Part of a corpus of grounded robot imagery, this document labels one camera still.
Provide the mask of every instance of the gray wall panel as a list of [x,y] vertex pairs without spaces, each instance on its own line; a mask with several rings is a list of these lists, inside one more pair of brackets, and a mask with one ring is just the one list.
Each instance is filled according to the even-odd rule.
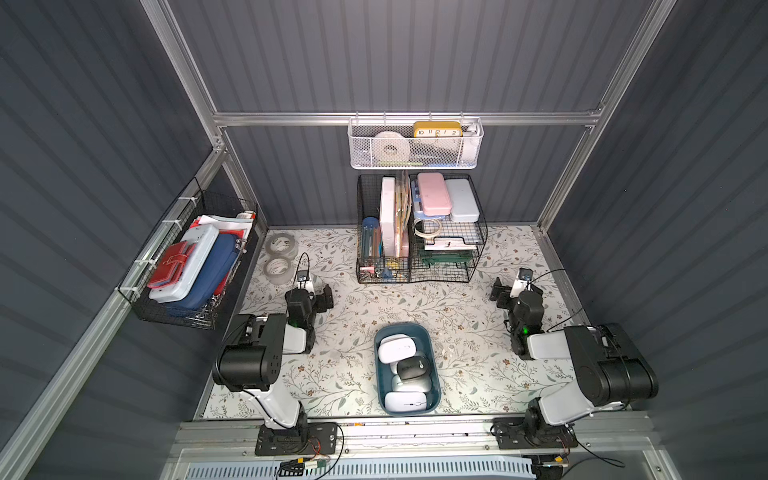
[[[0,2],[0,77],[4,445],[210,143],[139,2]],[[217,336],[128,318],[30,477],[157,475]]]
[[171,0],[219,111],[595,108],[649,0]]
[[550,230],[591,320],[658,374],[684,478],[768,466],[766,25],[768,2],[679,1]]
[[[357,222],[345,127],[229,127],[270,226]],[[535,222],[582,127],[487,127],[469,173],[488,221]]]

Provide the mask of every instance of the black computer mouse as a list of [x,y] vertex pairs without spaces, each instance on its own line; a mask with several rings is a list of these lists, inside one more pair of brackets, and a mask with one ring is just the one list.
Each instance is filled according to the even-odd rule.
[[432,366],[424,356],[412,356],[397,362],[397,374],[403,380],[429,375],[431,371]]

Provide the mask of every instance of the wire mesh basket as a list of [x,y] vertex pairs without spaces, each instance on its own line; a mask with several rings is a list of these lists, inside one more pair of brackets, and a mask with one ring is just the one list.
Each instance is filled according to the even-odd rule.
[[181,240],[181,237],[189,229],[192,222],[200,215],[219,215],[221,217],[235,217],[245,210],[258,211],[257,207],[247,200],[228,197],[207,190],[201,190],[190,199],[182,210],[174,227],[169,230],[161,245],[152,257],[145,262],[147,267],[139,276],[135,287],[130,289],[118,288],[118,291],[131,303],[131,308],[137,316],[148,322],[169,323],[172,325],[191,326],[200,329],[216,329],[217,319],[220,316],[229,316],[237,303],[237,297],[242,285],[249,280],[249,266],[253,262],[253,254],[256,251],[257,235],[252,228],[244,248],[230,274],[224,291],[220,295],[213,296],[198,310],[186,310],[175,307],[169,310],[163,303],[149,298],[150,289],[147,288],[149,279],[155,271],[157,262],[162,258],[165,250],[172,244]]
[[357,178],[357,280],[360,283],[408,283],[408,257],[380,257],[362,252],[362,220],[379,218],[382,179],[387,175],[360,175]]
[[482,123],[479,118],[454,120],[462,127],[461,137],[414,138],[414,118],[350,118],[350,163],[359,170],[475,168],[483,138]]
[[[443,230],[438,237],[425,239],[414,233],[413,219],[409,221],[409,256],[407,258],[371,257],[361,251],[362,220],[379,217],[382,179],[392,175],[360,175],[357,180],[358,203],[358,255],[356,274],[359,283],[415,283],[415,282],[458,282],[467,283],[472,279],[480,261],[485,242],[488,239],[488,224],[485,222],[480,200],[472,178],[467,174],[443,174],[446,180],[464,178],[469,181],[475,202],[480,210],[478,221],[455,223],[443,220]],[[410,175],[411,181],[416,175]],[[461,239],[467,250],[428,250],[427,247],[447,239]]]

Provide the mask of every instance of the roll of tape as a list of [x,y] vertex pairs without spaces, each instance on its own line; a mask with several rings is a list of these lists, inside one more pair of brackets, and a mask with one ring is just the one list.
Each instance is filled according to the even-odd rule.
[[[418,225],[422,225],[422,229],[426,230],[425,225],[426,225],[427,222],[436,223],[435,231],[433,231],[433,232],[422,232],[422,231],[419,231],[418,228],[416,228]],[[442,222],[440,220],[437,220],[436,218],[425,218],[424,220],[417,220],[413,224],[413,233],[415,233],[417,237],[426,238],[426,239],[435,238],[441,232],[442,232]]]
[[299,244],[296,238],[288,233],[275,233],[272,238],[264,244],[264,250],[270,257],[286,257],[293,260],[299,253]]
[[373,157],[381,164],[407,163],[411,158],[411,144],[396,131],[383,131],[371,140]]
[[291,259],[274,257],[264,264],[264,276],[273,285],[283,285],[293,280]]

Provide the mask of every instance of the blue plastic bin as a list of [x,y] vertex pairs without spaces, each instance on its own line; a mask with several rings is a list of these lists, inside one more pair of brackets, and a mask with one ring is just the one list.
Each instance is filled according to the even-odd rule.
[[[379,361],[379,345],[381,345],[382,339],[390,335],[396,335],[402,333],[403,335],[413,338],[413,342],[416,344],[416,349],[424,352],[424,356],[432,362],[432,373],[429,374],[432,379],[432,389],[427,392],[427,410],[419,412],[390,412],[384,407],[384,397],[387,393],[392,391],[392,377],[395,375],[389,368],[389,364],[381,363]],[[437,408],[442,398],[442,389],[440,388],[440,377],[437,374],[437,366],[435,364],[435,354],[432,351],[432,341],[429,338],[429,332],[417,324],[417,323],[396,323],[394,325],[388,325],[379,330],[376,334],[376,338],[373,339],[373,355],[376,358],[376,381],[379,385],[379,404],[387,415],[395,417],[406,417],[414,415],[424,415],[430,413]]]

